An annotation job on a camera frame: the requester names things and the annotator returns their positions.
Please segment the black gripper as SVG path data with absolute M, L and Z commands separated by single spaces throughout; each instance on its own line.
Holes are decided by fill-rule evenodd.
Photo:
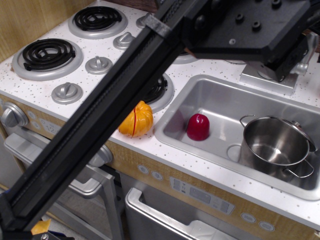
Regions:
M 307 55 L 309 52 L 308 38 L 301 34 L 297 42 L 281 58 L 268 62 L 263 65 L 262 74 L 276 82 L 282 82 L 291 72 L 291 70 Z

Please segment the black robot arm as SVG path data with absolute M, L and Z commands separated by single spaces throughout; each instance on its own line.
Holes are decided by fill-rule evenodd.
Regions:
M 287 59 L 309 27 L 309 0 L 167 0 L 87 99 L 7 193 L 4 234 L 29 233 L 178 55 Z

